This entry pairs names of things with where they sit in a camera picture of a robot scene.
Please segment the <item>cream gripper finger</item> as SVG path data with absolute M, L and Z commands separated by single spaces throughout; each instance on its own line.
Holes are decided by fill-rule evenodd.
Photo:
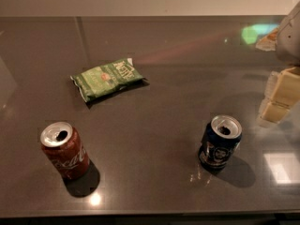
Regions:
M 300 100 L 300 67 L 272 71 L 259 109 L 260 124 L 278 124 Z

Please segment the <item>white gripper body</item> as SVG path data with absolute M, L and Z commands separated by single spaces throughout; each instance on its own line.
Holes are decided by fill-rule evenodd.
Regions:
M 300 66 L 300 2 L 282 20 L 277 32 L 277 58 L 291 66 Z

